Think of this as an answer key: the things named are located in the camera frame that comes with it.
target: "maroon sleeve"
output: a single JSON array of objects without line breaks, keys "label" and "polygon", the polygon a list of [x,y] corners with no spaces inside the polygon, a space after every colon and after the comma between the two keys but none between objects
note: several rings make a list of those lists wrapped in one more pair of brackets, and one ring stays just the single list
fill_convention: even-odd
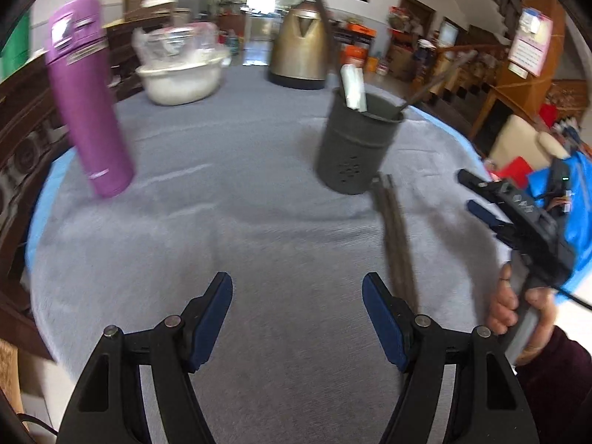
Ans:
[{"label": "maroon sleeve", "polygon": [[590,354],[555,327],[541,354],[516,372],[541,444],[556,442],[592,388]]}]

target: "screw head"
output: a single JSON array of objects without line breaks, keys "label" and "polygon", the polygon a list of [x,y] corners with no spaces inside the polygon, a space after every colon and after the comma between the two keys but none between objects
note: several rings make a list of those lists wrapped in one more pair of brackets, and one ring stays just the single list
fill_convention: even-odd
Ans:
[{"label": "screw head", "polygon": [[479,334],[484,339],[487,339],[491,336],[491,331],[486,326],[479,326],[477,328],[477,334]]},{"label": "screw head", "polygon": [[165,326],[169,328],[173,328],[178,326],[181,323],[181,317],[179,316],[169,316],[165,319]]},{"label": "screw head", "polygon": [[119,332],[119,327],[117,326],[106,326],[106,328],[103,330],[103,335],[105,337],[108,338],[112,338],[115,337],[115,335]]},{"label": "screw head", "polygon": [[430,327],[431,319],[428,316],[417,316],[415,323],[420,327]]}]

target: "hand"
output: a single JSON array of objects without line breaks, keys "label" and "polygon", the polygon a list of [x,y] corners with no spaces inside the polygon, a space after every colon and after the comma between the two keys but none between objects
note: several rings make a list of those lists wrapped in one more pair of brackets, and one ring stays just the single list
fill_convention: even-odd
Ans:
[{"label": "hand", "polygon": [[[499,336],[508,332],[508,327],[516,325],[518,315],[514,312],[518,307],[518,297],[510,287],[511,267],[506,263],[499,273],[497,290],[491,297],[487,327]],[[557,307],[553,292],[548,287],[538,287],[526,292],[526,301],[532,307],[541,311],[541,320],[522,354],[516,360],[516,365],[531,362],[549,343],[557,318]]]}]

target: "cardboard box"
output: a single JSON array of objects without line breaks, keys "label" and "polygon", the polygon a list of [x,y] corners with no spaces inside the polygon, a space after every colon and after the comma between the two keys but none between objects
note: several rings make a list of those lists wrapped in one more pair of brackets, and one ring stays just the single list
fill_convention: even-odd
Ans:
[{"label": "cardboard box", "polygon": [[375,38],[377,35],[376,30],[374,30],[372,28],[368,28],[367,26],[363,26],[363,25],[355,25],[354,23],[348,23],[347,29],[352,32],[360,33],[362,35],[367,35],[368,37],[372,37],[372,38]]},{"label": "cardboard box", "polygon": [[413,69],[413,53],[403,47],[391,45],[388,52],[390,63],[388,70],[395,78],[403,81],[412,79],[411,71]]}]

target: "thermos lid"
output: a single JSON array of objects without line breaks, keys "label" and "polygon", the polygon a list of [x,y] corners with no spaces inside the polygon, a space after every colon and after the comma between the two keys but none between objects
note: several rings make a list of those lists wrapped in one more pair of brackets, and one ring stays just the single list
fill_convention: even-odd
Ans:
[{"label": "thermos lid", "polygon": [[104,38],[100,0],[74,0],[49,18],[46,63]]}]

